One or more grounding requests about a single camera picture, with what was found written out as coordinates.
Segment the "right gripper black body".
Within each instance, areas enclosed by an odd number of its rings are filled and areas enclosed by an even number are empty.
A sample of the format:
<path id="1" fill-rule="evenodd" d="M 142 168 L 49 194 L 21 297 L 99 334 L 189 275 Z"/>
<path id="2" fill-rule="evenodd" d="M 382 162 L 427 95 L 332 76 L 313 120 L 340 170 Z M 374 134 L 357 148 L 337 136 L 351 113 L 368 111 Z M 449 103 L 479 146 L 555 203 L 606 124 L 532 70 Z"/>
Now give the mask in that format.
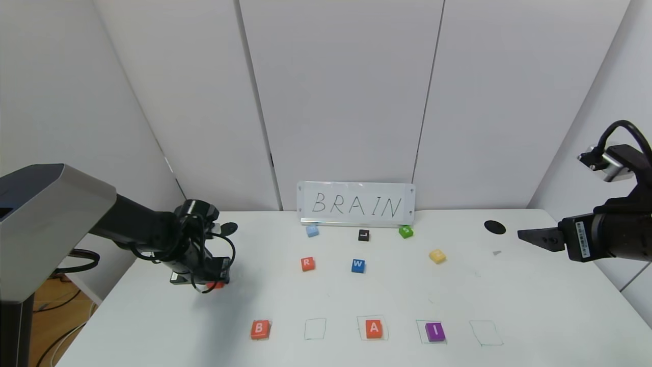
<path id="1" fill-rule="evenodd" d="M 589 214 L 564 218 L 558 227 L 573 261 L 651 260 L 650 215 Z"/>

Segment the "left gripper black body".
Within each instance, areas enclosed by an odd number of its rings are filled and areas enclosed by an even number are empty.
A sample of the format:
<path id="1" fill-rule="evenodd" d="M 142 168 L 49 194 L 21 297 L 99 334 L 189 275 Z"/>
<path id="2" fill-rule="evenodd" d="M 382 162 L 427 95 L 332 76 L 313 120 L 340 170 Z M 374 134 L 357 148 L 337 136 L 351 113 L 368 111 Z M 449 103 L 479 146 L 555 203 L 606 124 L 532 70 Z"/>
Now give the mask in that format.
<path id="1" fill-rule="evenodd" d="M 188 241 L 170 256 L 172 285 L 212 285 L 229 283 L 228 256 L 212 256 L 207 248 Z"/>

